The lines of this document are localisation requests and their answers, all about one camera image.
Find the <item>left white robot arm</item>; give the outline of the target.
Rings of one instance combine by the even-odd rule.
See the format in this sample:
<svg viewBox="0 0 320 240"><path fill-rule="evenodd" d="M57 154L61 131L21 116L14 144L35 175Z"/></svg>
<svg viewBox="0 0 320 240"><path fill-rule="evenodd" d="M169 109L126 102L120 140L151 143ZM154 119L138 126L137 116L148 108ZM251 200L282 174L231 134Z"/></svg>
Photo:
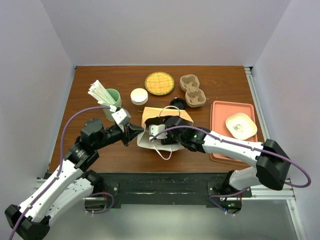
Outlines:
<svg viewBox="0 0 320 240"><path fill-rule="evenodd" d="M12 234L24 240L42 240L64 211L82 198L104 195L104 179L89 170L99 158L98 150L118 141L127 146L143 131L128 122L105 129L99 119L87 121L56 171L28 199L5 210Z"/></svg>

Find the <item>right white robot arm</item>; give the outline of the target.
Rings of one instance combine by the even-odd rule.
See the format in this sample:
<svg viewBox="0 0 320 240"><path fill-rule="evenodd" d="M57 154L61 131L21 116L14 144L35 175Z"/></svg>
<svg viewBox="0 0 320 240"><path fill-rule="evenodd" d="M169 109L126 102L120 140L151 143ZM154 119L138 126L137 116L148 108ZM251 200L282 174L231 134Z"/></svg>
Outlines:
<svg viewBox="0 0 320 240"><path fill-rule="evenodd" d="M163 123L169 139L191 152L219 154L249 165L246 169L228 173L222 185L227 196L233 197L240 190L256 185L275 191L283 189L291 164L288 155L276 141L231 139L207 128L188 126L179 116L165 117Z"/></svg>

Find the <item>brown paper bag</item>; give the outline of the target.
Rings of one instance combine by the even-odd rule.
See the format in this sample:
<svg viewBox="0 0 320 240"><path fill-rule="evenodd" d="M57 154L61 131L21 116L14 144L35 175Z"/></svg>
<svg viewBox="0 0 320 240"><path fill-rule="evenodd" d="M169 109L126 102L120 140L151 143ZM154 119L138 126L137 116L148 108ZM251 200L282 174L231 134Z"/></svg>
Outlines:
<svg viewBox="0 0 320 240"><path fill-rule="evenodd" d="M194 123L191 116L185 110L180 110L175 106L166 106L164 108L145 107L141 120L141 126L143 127L144 132L138 135L137 146L156 151L157 154L166 161L171 158L173 152L182 150L183 146L180 143L162 145L160 139L154 140L153 142L149 141L149 126L152 124L164 124L164 118L171 116L181 117L187 121L188 126L192 126Z"/></svg>

